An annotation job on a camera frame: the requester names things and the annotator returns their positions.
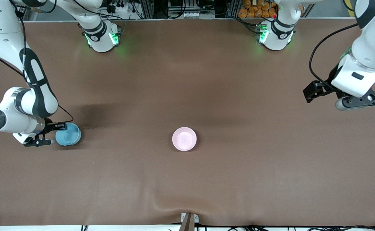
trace metal bracket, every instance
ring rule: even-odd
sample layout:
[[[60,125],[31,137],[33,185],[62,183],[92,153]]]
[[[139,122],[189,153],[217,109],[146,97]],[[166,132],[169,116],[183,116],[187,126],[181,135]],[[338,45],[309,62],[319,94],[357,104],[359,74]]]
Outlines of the metal bracket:
[[[195,218],[195,223],[199,223],[199,216],[196,215],[196,214],[193,214],[193,215],[194,215],[194,218]],[[186,213],[182,213],[181,218],[180,218],[180,222],[183,222],[183,220],[185,219],[185,216],[186,216]]]
[[[341,111],[375,106],[375,91],[372,88],[360,98],[348,94],[338,94],[338,97],[336,108]]]
[[[199,216],[194,213],[182,213],[181,221],[179,231],[194,231],[195,223],[199,223]]]
[[[35,139],[30,140],[28,143],[25,143],[25,147],[39,147],[45,145],[51,145],[52,141],[50,139],[40,139],[39,134],[35,136]]]
[[[325,96],[333,92],[334,91],[331,90],[327,85],[318,80],[312,81],[308,86],[306,86],[305,89],[303,89],[303,94],[305,95],[307,103],[310,103],[315,98]]]

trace power strip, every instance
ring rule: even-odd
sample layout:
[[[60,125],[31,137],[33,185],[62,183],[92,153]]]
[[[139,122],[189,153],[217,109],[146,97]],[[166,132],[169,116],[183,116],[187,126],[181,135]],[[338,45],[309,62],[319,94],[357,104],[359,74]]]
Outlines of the power strip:
[[[127,13],[129,10],[129,3],[125,4],[125,7],[116,7],[115,13]]]

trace wire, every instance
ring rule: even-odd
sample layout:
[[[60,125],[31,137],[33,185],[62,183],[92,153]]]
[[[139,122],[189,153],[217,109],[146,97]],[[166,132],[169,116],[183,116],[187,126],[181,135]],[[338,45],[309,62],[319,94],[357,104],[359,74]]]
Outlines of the wire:
[[[348,10],[353,11],[353,9],[350,8],[350,7],[347,5],[346,0],[342,0],[342,1],[343,1],[344,6],[345,6]]]
[[[73,116],[68,112],[68,111],[66,111],[61,105],[58,105],[58,107],[60,107],[60,109],[62,109],[63,111],[65,111],[66,112],[66,114],[68,114],[69,116],[70,116],[70,120],[67,120],[67,121],[63,121],[63,122],[60,122],[60,123],[69,123],[69,122],[72,122],[73,121]]]
[[[11,0],[9,0],[9,2],[15,7],[15,10],[17,10],[17,6]],[[22,30],[23,30],[23,60],[22,60],[22,66],[23,67],[22,67],[22,73],[20,73],[19,71],[17,71],[15,68],[13,68],[12,66],[10,66],[9,64],[5,63],[1,58],[0,58],[0,61],[2,63],[4,63],[6,66],[10,67],[15,72],[17,72],[19,75],[21,75],[23,77],[23,79],[26,81],[26,79],[25,79],[26,30],[25,30],[25,24],[23,23],[22,18],[19,18],[19,20],[21,21]],[[70,116],[70,118],[71,118],[71,120],[64,121],[64,122],[59,122],[59,123],[69,123],[69,122],[72,122],[73,121],[73,116],[68,111],[66,111],[61,105],[58,105],[58,107],[60,107],[63,111],[65,111],[66,114],[68,114]]]
[[[165,9],[167,9],[168,6],[165,5],[166,0],[162,0],[162,6],[165,6],[165,8],[162,9],[162,13],[166,16],[166,18],[168,18],[168,19],[177,19],[177,18],[179,18],[180,16],[182,16],[185,13],[185,10],[186,10],[185,0],[180,0],[180,1],[182,2],[182,4],[180,5],[180,13],[176,17],[172,17],[172,16],[169,16],[165,12]]]
[[[339,32],[342,32],[342,31],[344,31],[344,30],[347,30],[347,29],[353,28],[353,27],[355,27],[355,26],[357,26],[357,23],[355,23],[355,24],[353,24],[353,25],[346,26],[346,27],[344,27],[344,28],[342,28],[342,29],[339,29],[339,30],[337,30],[337,31],[335,31],[335,32],[333,32],[333,33],[327,35],[325,38],[323,38],[323,39],[322,39],[322,40],[316,45],[316,47],[313,49],[312,54],[311,54],[311,56],[310,56],[310,60],[309,60],[309,70],[310,70],[310,72],[312,73],[312,75],[313,75],[317,80],[319,80],[321,83],[323,83],[324,85],[326,85],[328,88],[330,88],[331,90],[333,90],[333,91],[335,91],[335,92],[340,92],[340,90],[338,90],[338,89],[336,89],[336,88],[333,88],[330,84],[328,84],[327,82],[323,81],[323,79],[321,79],[319,76],[317,76],[317,74],[313,71],[313,69],[312,69],[312,60],[313,60],[313,57],[314,57],[314,55],[315,55],[316,50],[318,49],[318,47],[319,47],[324,41],[326,41],[326,39],[330,38],[331,36],[333,36],[333,35],[335,35],[335,34],[337,34],[337,33],[339,33]]]
[[[196,0],[196,5],[199,6],[202,9],[212,9],[214,8],[215,2],[211,5],[201,5],[199,0]]]
[[[259,18],[265,19],[265,20],[267,20],[267,21],[269,21],[269,22],[274,22],[273,20],[269,20],[269,19],[267,19],[267,18],[265,18],[265,17],[259,17]]]
[[[254,31],[254,30],[252,30],[251,28],[248,27],[248,26],[255,26],[255,24],[244,22],[242,19],[237,18],[235,16],[229,16],[228,18],[236,19],[238,22],[242,23],[245,26],[245,28],[248,29],[250,32],[255,33],[255,34],[257,33],[256,31]]]
[[[136,14],[139,16],[140,19],[143,19],[142,15],[139,13],[139,10],[136,8],[136,4],[134,0],[130,0],[130,4],[132,5],[133,9],[135,10]]]
[[[74,1],[78,6],[80,6],[82,9],[84,9],[84,10],[86,10],[87,12],[91,12],[91,13],[94,13],[94,14],[99,14],[99,15],[103,15],[103,16],[106,16],[106,17],[115,17],[115,18],[118,18],[118,19],[121,19],[121,20],[124,20],[124,19],[122,19],[121,17],[119,17],[119,16],[115,16],[115,15],[108,15],[108,14],[104,14],[104,13],[98,13],[98,12],[93,12],[93,11],[91,11],[91,10],[88,10],[88,9],[86,9],[85,7],[83,7],[81,4],[79,4],[78,3],[78,1],[76,1],[76,0],[72,0],[72,1]]]
[[[125,32],[126,24],[127,24],[127,20],[125,21],[123,28],[120,30],[120,35],[123,35],[123,33]]]
[[[57,7],[57,0],[55,0],[54,7],[50,11],[44,11],[42,13],[52,13],[56,7]]]

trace table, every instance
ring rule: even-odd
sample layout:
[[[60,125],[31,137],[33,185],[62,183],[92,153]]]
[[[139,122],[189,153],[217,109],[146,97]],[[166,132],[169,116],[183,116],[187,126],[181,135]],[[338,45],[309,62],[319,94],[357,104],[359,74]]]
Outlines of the table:
[[[98,54],[76,23],[26,23],[76,146],[25,148],[0,133],[0,225],[375,225],[375,107],[307,104],[308,60],[354,20],[301,20],[282,51],[228,20],[129,22]],[[360,34],[313,60],[327,78]],[[23,80],[0,63],[0,101]],[[69,117],[59,111],[52,119]],[[178,152],[171,135],[198,135]]]

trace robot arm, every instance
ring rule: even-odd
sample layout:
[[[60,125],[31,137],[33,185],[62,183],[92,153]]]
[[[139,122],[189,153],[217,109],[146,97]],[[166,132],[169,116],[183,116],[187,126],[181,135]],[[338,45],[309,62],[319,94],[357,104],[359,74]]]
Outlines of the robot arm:
[[[120,27],[109,20],[102,20],[100,15],[92,13],[101,6],[102,0],[50,1],[56,2],[78,21],[85,32],[89,45],[95,51],[106,52],[119,44]]]
[[[279,6],[277,16],[261,23],[258,42],[270,50],[278,51],[286,47],[293,35],[293,29],[301,17],[301,4],[313,4],[324,0],[275,0]]]
[[[339,110],[375,106],[375,91],[371,88],[375,84],[375,0],[358,0],[355,16],[361,35],[342,55],[325,83],[313,81],[303,90],[308,103],[336,88]]]
[[[10,88],[4,94],[0,103],[0,131],[13,133],[20,143],[27,144],[51,123],[47,118],[57,111],[58,100],[37,55],[24,44],[14,7],[4,0],[0,0],[0,58],[24,73],[29,86]]]

